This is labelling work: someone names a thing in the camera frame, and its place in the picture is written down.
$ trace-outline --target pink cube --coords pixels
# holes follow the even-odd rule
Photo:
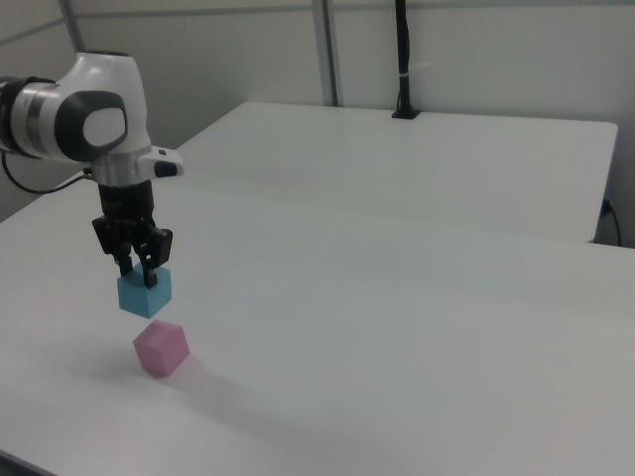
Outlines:
[[[149,374],[168,377],[190,355],[180,325],[155,319],[133,341],[139,362]]]

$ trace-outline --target table surface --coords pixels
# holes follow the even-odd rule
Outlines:
[[[593,240],[617,126],[246,103],[181,147],[218,191]]]
[[[635,255],[158,180],[140,367],[94,183],[0,225],[0,448],[63,475],[630,475]]]

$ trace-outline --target black cable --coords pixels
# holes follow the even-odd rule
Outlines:
[[[617,231],[617,246],[622,246],[622,233],[619,230],[619,220],[617,219],[617,214],[615,213],[615,209],[611,206],[611,214],[613,215],[613,221],[615,222],[615,231]]]
[[[599,217],[602,218],[606,216],[608,213],[613,215],[613,222],[615,223],[615,231],[617,232],[617,246],[622,246],[622,232],[619,228],[619,220],[617,219],[617,213],[615,213],[615,208],[613,208],[613,200],[608,198],[604,198],[602,200],[602,207],[599,210]]]
[[[9,179],[13,185],[15,185],[20,190],[23,190],[27,193],[32,193],[34,195],[46,195],[47,193],[55,193],[56,191],[64,190],[68,186],[71,186],[80,180],[90,179],[90,169],[84,169],[83,176],[76,177],[73,180],[68,181],[60,186],[57,186],[55,188],[50,188],[48,190],[34,190],[32,188],[28,188],[27,186],[22,185],[13,177],[13,175],[11,175],[11,171],[9,171],[9,167],[7,166],[7,155],[4,151],[2,151],[2,169],[4,169],[4,173],[7,175],[7,179]]]

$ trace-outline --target white wall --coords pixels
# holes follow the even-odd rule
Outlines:
[[[377,7],[382,3],[386,8]],[[369,10],[368,4],[374,6]],[[345,106],[396,105],[397,41],[390,5],[334,0]],[[411,66],[433,63],[412,79],[416,106],[619,126],[607,195],[615,200],[625,243],[635,247],[635,6],[411,8],[408,15]],[[612,222],[602,221],[599,241],[614,242]]]
[[[57,0],[0,0],[0,75],[59,79],[74,50]],[[32,188],[55,186],[77,167],[9,157],[15,177]],[[35,195],[13,186],[0,171],[0,221],[31,203]]]
[[[325,102],[312,0],[72,5],[88,49],[137,61],[159,145],[179,146],[244,101]]]

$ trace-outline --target white robotic arm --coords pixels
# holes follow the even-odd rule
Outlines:
[[[91,163],[100,184],[126,186],[183,172],[177,152],[151,146],[146,118],[139,69],[122,54],[79,53],[58,82],[0,81],[0,149]]]
[[[179,176],[176,151],[151,145],[147,109],[135,61],[123,54],[77,54],[57,82],[0,77],[0,150],[32,159],[88,163],[104,216],[93,221],[121,275],[139,255],[148,288],[168,261],[172,232],[155,226],[150,180]]]

